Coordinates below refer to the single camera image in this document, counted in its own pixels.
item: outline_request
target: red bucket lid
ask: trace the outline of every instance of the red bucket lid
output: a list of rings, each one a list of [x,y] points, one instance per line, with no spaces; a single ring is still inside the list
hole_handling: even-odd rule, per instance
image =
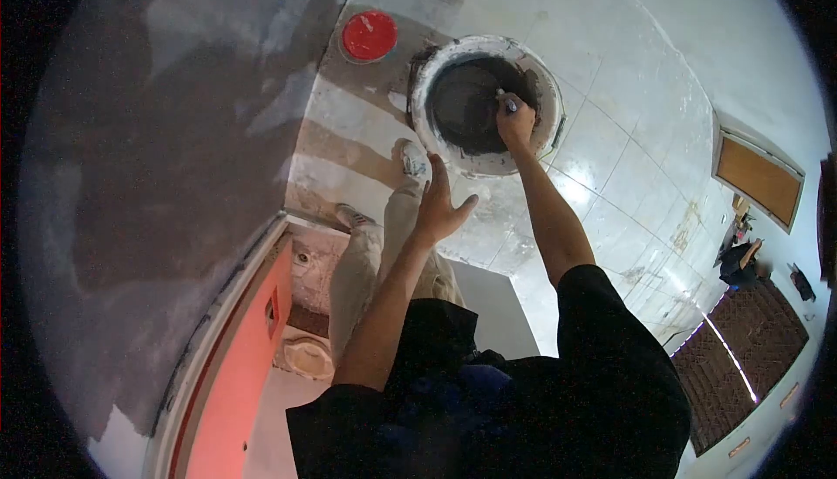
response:
[[[398,39],[395,20],[386,12],[367,10],[351,16],[343,27],[343,48],[353,58],[378,60],[392,51]]]

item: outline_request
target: hand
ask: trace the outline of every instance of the hand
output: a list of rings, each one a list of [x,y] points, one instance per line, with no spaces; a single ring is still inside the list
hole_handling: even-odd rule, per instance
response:
[[[433,168],[433,182],[424,183],[424,196],[418,208],[413,236],[425,242],[426,246],[433,246],[466,222],[479,198],[472,194],[455,209],[450,202],[450,181],[445,163],[437,154],[429,153],[427,157]]]
[[[511,99],[517,105],[517,111],[506,114],[506,100]],[[529,150],[531,130],[535,128],[535,111],[517,94],[506,92],[497,97],[497,130],[508,150]]]

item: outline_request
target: sneaker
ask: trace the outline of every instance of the sneaker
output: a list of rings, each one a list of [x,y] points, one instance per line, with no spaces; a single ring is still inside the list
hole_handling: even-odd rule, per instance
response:
[[[353,206],[345,203],[340,203],[336,207],[334,214],[337,220],[349,227],[349,229],[356,229],[358,226],[363,226],[364,224],[375,224],[372,218],[361,214]]]
[[[411,178],[422,178],[427,174],[427,156],[422,150],[409,140],[401,143],[401,161],[404,163],[404,173]]]

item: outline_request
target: ceramic tile floor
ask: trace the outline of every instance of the ceramic tile floor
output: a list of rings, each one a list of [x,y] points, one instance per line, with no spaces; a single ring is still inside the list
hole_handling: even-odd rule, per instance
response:
[[[300,131],[288,206],[329,219],[345,201],[381,220],[400,179],[392,147],[413,137],[402,114],[406,60],[429,41],[516,37],[558,78],[568,124],[541,163],[582,220],[597,263],[661,343],[696,327],[726,288],[712,264],[732,192],[710,178],[706,95],[635,0],[352,2],[395,15],[405,27],[402,54],[347,69],[330,46]],[[555,355],[557,300],[519,177],[451,182],[455,204],[477,193],[480,205],[439,250],[508,275],[541,352]]]

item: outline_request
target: pants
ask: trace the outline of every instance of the pants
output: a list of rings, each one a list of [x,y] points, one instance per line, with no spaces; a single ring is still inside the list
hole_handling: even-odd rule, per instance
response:
[[[351,231],[349,244],[331,276],[328,337],[335,363],[342,356],[375,288],[387,276],[404,242],[413,232],[422,193],[418,181],[408,180],[389,197],[383,227],[366,224]],[[434,297],[466,307],[453,268],[435,248],[418,278],[413,299]]]

